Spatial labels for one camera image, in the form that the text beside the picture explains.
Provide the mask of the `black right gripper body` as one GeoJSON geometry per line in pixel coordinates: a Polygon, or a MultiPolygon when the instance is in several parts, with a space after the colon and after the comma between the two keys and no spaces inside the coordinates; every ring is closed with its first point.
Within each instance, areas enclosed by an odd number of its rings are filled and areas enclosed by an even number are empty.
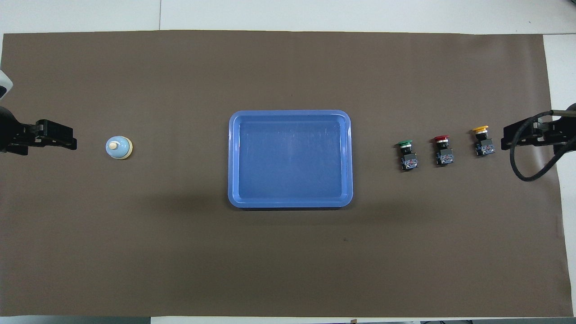
{"type": "Polygon", "coordinates": [[[542,124],[542,136],[537,139],[534,146],[547,146],[553,145],[557,142],[570,141],[571,148],[576,147],[576,103],[570,105],[565,112],[568,113],[568,115],[563,115],[555,121],[549,121],[542,124]]]}

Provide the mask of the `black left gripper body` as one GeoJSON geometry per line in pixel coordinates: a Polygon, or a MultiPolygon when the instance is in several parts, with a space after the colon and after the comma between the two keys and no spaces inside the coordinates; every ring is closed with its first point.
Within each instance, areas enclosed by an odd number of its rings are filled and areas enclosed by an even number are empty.
{"type": "Polygon", "coordinates": [[[6,144],[27,144],[37,146],[37,126],[17,121],[16,117],[6,108],[0,108],[0,151],[6,144]]]}

